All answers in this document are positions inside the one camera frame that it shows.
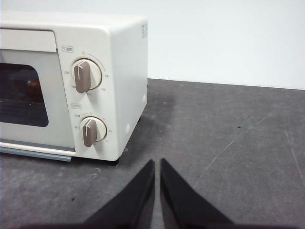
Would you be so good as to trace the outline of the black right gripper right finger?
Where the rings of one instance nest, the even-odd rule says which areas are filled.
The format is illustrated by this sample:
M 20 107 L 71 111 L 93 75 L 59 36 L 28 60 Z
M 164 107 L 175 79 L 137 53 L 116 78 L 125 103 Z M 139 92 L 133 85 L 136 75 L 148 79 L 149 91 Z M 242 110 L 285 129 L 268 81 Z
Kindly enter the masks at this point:
M 236 229 L 232 220 L 201 197 L 166 160 L 161 159 L 160 188 L 181 229 Z

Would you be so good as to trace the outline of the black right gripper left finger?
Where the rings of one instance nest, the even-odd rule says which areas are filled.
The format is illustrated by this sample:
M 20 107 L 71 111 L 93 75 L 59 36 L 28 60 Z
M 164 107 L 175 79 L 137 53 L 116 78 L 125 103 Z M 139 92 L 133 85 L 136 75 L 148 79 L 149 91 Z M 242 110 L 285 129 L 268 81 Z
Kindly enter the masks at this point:
M 154 191 L 155 163 L 149 160 L 127 186 L 89 217 L 86 229 L 135 229 Z

